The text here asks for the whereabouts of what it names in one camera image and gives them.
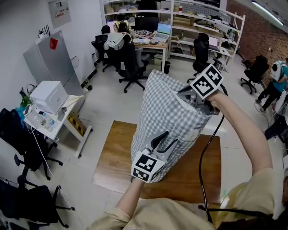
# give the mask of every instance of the tiled floor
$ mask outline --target tiled floor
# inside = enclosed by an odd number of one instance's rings
[[[192,63],[189,61],[170,59],[170,75],[186,82],[194,73]],[[229,97],[238,104],[260,127],[267,128],[266,118],[256,111],[253,103],[262,91],[257,85],[258,93],[250,95],[247,87],[241,87],[239,80],[245,77],[244,67],[241,65],[240,57],[236,57],[229,69],[224,72],[224,85]],[[69,134],[65,128],[59,135],[60,143],[53,151],[53,157],[63,161],[63,166],[49,162],[51,171],[55,175],[51,181],[45,179],[43,170],[29,172],[28,180],[38,185],[46,184],[51,191],[60,184],[62,192],[71,206],[76,208],[75,212],[63,210],[60,216],[63,221],[70,225],[70,229],[83,230],[94,220],[99,218],[103,211],[114,207],[121,198],[121,194],[109,191],[91,183],[95,167],[97,165],[101,150],[114,120],[136,124],[139,119],[140,106],[143,97],[142,89],[136,84],[132,85],[128,93],[123,93],[125,83],[118,82],[119,75],[113,67],[103,73],[99,72],[93,79],[93,90],[88,93],[83,105],[80,117],[94,124],[94,131],[90,134],[84,146],[82,157],[74,158],[74,150],[77,140]],[[212,134],[217,127],[221,116],[213,116],[203,130],[203,134]],[[221,196],[223,197],[235,185],[248,181],[252,175],[251,163],[243,149],[243,146],[227,120],[224,120],[219,132],[222,155],[222,185]],[[282,181],[284,176],[282,166],[282,144],[276,140],[269,140],[269,146],[275,170],[275,213],[281,211]],[[65,204],[63,197],[59,202]],[[52,224],[49,229],[63,229],[58,224]]]

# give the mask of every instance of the gray refrigerator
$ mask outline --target gray refrigerator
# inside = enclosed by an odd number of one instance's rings
[[[23,55],[37,84],[44,80],[60,81],[68,94],[84,95],[61,31],[35,43]],[[78,112],[84,100],[85,97],[81,98],[73,110]]]

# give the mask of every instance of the trash bin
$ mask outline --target trash bin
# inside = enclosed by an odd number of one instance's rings
[[[169,74],[170,65],[171,65],[170,62],[165,61],[165,66],[164,66],[164,73],[165,73],[165,74]]]

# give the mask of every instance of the wooden board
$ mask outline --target wooden board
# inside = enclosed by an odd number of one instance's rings
[[[114,121],[93,178],[101,187],[124,193],[131,179],[131,143],[135,124]],[[195,145],[174,165],[162,181],[146,184],[143,199],[166,197],[188,203],[203,203],[198,165],[211,136],[200,135]],[[219,203],[221,188],[220,138],[215,137],[202,162],[202,176],[209,203]]]

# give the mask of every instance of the brick wall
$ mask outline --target brick wall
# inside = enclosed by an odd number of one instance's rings
[[[267,57],[268,64],[271,66],[275,61],[284,60],[288,57],[287,33],[235,0],[228,0],[227,11],[237,12],[240,16],[246,15],[239,44],[239,52],[245,59],[253,60],[256,56],[262,54]],[[268,85],[270,82],[270,69],[266,71],[262,81],[265,86]]]

